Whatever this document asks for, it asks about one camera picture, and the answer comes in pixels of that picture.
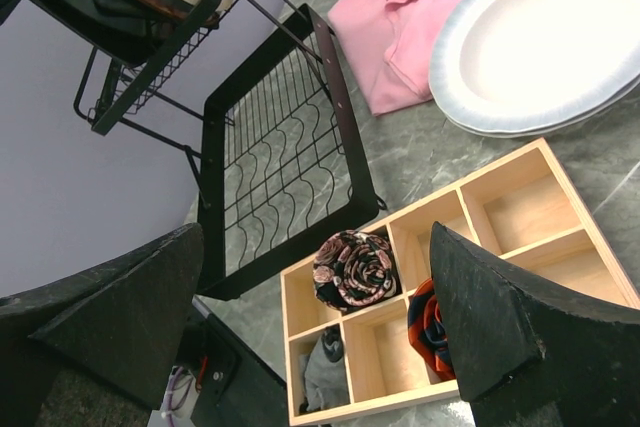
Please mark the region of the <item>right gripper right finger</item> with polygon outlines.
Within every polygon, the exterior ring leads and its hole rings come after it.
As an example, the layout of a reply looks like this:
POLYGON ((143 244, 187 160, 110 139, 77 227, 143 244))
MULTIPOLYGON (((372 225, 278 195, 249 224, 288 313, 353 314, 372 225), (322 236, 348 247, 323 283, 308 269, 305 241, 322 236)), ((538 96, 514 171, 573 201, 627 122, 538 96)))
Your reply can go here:
POLYGON ((430 262, 476 425, 638 425, 638 310, 517 267, 440 223, 430 262))

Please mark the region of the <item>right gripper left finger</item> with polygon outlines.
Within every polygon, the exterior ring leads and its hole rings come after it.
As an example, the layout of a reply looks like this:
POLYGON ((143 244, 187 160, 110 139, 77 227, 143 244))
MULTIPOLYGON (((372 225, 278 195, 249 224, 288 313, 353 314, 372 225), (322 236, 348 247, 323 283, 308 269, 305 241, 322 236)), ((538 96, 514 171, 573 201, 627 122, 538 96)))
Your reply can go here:
POLYGON ((163 401, 204 256, 183 225, 1 300, 4 426, 145 426, 163 401))

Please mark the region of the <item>white deep plate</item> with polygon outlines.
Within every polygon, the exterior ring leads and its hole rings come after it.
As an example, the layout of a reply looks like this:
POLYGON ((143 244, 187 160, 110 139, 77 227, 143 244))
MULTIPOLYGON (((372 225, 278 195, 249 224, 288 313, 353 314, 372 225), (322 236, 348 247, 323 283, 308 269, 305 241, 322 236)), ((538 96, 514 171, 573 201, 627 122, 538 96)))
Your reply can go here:
POLYGON ((639 78, 636 77, 632 82, 628 83, 624 88, 620 89, 616 94, 611 96, 609 99, 607 99, 602 104, 599 104, 598 106, 596 106, 596 107, 594 107, 594 108, 592 108, 592 109, 590 109, 590 110, 588 110, 588 111, 586 111, 586 112, 584 112, 582 114, 579 114, 579 115, 577 115, 575 117, 572 117, 572 118, 570 118, 570 119, 568 119, 566 121, 562 121, 562 122, 557 123, 557 124, 543 126, 543 127, 539 127, 539 128, 531 128, 531 129, 525 129, 525 130, 513 130, 513 131, 478 130, 478 129, 471 128, 469 126, 465 126, 465 125, 453 120, 448 115, 446 115, 445 118, 450 123, 455 125, 456 127, 461 128, 465 132, 468 132, 468 133, 471 133, 471 134, 474 134, 474 135, 486 136, 486 137, 491 137, 491 138, 531 137, 531 136, 534 136, 534 135, 547 134, 547 133, 556 131, 558 129, 561 129, 561 128, 564 128, 564 127, 568 127, 568 126, 572 126, 572 125, 578 124, 578 123, 580 123, 582 121, 588 120, 589 118, 595 116, 596 114, 600 114, 601 112, 603 112, 606 109, 610 108, 614 103, 618 102, 623 97, 625 97, 628 94, 630 94, 638 86, 639 86, 639 78))

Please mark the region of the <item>white round plate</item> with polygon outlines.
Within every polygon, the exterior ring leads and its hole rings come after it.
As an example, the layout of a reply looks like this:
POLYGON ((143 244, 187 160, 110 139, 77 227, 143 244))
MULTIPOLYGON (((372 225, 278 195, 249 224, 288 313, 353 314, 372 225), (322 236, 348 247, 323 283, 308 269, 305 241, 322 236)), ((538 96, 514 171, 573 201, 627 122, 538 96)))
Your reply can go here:
POLYGON ((435 43, 436 105, 478 130, 566 121, 639 78, 639 0, 462 0, 435 43))

